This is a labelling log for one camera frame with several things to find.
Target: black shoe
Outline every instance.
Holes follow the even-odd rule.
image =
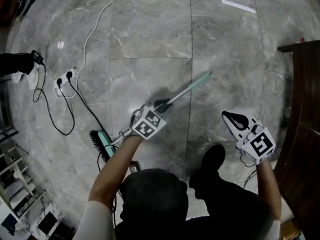
[[[202,183],[210,179],[210,177],[213,177],[214,174],[219,175],[218,170],[224,163],[225,158],[226,150],[222,145],[214,145],[211,147],[204,154],[200,169],[191,176],[189,187],[194,189],[196,186],[201,186]]]
[[[207,152],[205,152],[202,158],[201,168],[218,171],[226,158],[226,150],[222,145],[214,145]]]

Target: white cable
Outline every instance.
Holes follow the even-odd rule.
[[[86,60],[87,60],[87,43],[90,39],[90,37],[92,36],[92,34],[96,31],[97,29],[97,26],[99,24],[99,21],[100,21],[100,18],[101,18],[101,15],[102,13],[104,12],[104,10],[113,3],[114,0],[111,0],[105,7],[103,7],[103,9],[100,11],[99,15],[98,15],[98,18],[96,20],[96,23],[95,23],[95,26],[93,28],[93,30],[91,31],[91,33],[89,34],[89,36],[87,37],[87,39],[85,40],[85,43],[84,43],[84,49],[83,49],[83,63],[82,63],[82,66],[81,68],[79,69],[78,71],[78,74],[76,76],[76,82],[75,82],[75,89],[78,90],[78,80],[79,80],[79,76],[80,76],[80,73],[81,73],[81,70],[84,68],[85,64],[86,64]],[[54,95],[59,98],[59,99],[64,99],[63,96],[59,96],[56,94],[55,92],[55,86],[53,86],[53,93]],[[65,96],[66,98],[73,98],[74,96],[76,96],[76,92],[74,92],[74,94],[72,96]]]

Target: wooden cabinet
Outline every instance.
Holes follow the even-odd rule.
[[[289,126],[274,169],[283,198],[305,238],[320,225],[320,41],[279,47],[292,52],[293,100]]]

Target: plug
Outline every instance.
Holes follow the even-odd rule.
[[[58,78],[56,80],[56,84],[58,85],[59,89],[60,89],[60,85],[62,84],[62,79],[61,78]]]
[[[43,62],[44,58],[42,58],[38,52],[33,50],[31,52],[31,56],[36,63],[38,63],[39,65],[44,65],[44,62]]]
[[[68,81],[70,82],[70,79],[72,78],[72,72],[68,71],[65,76],[66,76],[66,79],[68,79]]]

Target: shelf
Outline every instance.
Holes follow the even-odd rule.
[[[32,179],[25,175],[23,176],[25,182],[29,185],[32,182]],[[13,182],[10,186],[5,189],[6,194],[9,196],[10,200],[13,199],[21,189],[25,187],[23,181],[20,178],[17,178],[15,182]]]
[[[15,150],[17,148],[17,146],[14,146],[10,149],[8,149],[6,152],[0,154],[0,158],[2,158],[4,155],[7,155],[8,153],[10,153],[11,151]]]
[[[15,160],[15,161],[13,161],[12,163],[10,163],[5,169],[3,169],[3,170],[0,172],[0,176],[1,176],[2,174],[4,174],[6,171],[8,171],[9,169],[11,169],[14,165],[16,165],[17,163],[21,162],[26,155],[27,155],[27,154],[24,154],[24,155],[22,155],[20,158],[18,158],[17,160]]]
[[[10,139],[12,136],[15,136],[19,133],[16,129],[11,127],[6,129],[5,131],[6,132],[4,132],[3,130],[0,130],[0,143]]]
[[[22,206],[17,212],[16,212],[16,215],[21,218],[23,217],[27,212],[28,210],[30,209],[30,207],[36,203],[37,201],[40,200],[40,198],[45,194],[45,190],[43,191],[39,191],[37,188],[34,189],[34,196],[31,196],[29,198],[29,200],[24,204],[24,206]]]
[[[31,182],[28,186],[31,191],[33,191],[36,188],[33,182]],[[11,207],[13,209],[16,208],[20,204],[20,202],[22,202],[22,200],[25,199],[28,195],[30,195],[30,193],[25,188],[21,189],[18,194],[16,194],[13,198],[10,199],[9,202]]]

